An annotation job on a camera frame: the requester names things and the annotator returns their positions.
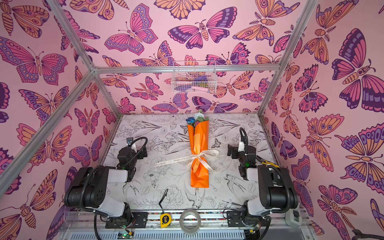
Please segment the white fake rose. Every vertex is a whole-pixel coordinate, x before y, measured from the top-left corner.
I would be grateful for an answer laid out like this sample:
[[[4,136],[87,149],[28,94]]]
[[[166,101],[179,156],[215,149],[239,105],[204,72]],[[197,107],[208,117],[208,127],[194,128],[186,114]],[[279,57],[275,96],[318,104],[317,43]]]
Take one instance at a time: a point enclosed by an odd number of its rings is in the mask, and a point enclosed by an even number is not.
[[[204,112],[202,110],[199,110],[197,113],[194,114],[194,119],[195,119],[195,122],[202,123],[202,122],[208,121],[209,117],[206,117],[204,115]]]

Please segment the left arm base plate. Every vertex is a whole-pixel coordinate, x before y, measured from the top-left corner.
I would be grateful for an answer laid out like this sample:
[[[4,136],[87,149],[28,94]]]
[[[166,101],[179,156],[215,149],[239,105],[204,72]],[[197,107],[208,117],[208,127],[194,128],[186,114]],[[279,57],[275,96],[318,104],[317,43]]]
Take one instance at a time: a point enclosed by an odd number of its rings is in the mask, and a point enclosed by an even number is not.
[[[148,212],[133,212],[119,218],[109,218],[106,229],[145,229],[148,221]]]

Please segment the orange wrapping paper sheet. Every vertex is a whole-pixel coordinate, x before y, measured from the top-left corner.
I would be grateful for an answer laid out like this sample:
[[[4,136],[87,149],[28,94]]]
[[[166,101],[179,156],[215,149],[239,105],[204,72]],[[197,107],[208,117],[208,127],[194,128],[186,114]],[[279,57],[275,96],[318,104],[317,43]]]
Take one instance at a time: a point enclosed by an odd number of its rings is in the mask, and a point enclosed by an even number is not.
[[[194,156],[208,150],[209,141],[209,121],[198,123],[196,127],[188,125],[188,133],[190,137],[191,153]],[[193,188],[209,188],[209,170],[203,165],[207,159],[200,156],[193,157],[191,170],[191,187]]]

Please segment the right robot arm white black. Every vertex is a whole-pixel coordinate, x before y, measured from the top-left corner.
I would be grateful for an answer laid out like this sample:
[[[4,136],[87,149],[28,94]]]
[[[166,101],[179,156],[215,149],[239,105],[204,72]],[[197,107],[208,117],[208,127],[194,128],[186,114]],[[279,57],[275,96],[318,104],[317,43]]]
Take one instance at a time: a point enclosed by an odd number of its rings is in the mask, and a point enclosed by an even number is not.
[[[257,149],[249,145],[244,128],[240,128],[238,147],[228,145],[227,155],[239,160],[239,172],[243,180],[259,185],[259,196],[242,205],[241,219],[245,224],[250,222],[250,218],[286,214],[299,206],[299,198],[288,169],[258,156]]]

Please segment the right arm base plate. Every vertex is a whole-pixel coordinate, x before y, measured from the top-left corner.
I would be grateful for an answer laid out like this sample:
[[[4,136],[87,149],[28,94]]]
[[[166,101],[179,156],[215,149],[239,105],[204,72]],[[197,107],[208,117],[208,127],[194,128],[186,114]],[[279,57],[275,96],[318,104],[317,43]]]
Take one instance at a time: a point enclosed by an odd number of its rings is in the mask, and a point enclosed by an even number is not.
[[[244,214],[239,210],[225,210],[223,217],[227,220],[229,227],[251,228],[259,230],[267,226],[267,219],[260,216],[251,216]]]

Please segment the blue fake rose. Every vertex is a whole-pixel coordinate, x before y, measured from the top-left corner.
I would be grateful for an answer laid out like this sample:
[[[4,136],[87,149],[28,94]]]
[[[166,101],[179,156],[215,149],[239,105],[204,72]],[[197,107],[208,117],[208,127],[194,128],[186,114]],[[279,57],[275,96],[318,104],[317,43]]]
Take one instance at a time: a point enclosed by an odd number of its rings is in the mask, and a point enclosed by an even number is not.
[[[195,122],[196,122],[195,118],[193,118],[193,117],[187,118],[186,121],[187,121],[187,124],[188,124],[188,125],[192,125],[192,126],[193,126],[193,125],[195,124]]]

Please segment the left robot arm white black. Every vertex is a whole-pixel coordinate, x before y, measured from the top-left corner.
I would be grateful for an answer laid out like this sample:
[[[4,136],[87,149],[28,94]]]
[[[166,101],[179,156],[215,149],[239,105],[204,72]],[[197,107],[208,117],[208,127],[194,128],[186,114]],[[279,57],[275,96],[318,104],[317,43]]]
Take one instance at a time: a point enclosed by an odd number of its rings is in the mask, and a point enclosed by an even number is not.
[[[126,147],[120,149],[115,167],[81,168],[66,190],[65,206],[111,219],[122,226],[131,224],[133,214],[129,204],[109,196],[107,186],[133,180],[137,161],[148,156],[147,143],[146,137],[131,139]]]

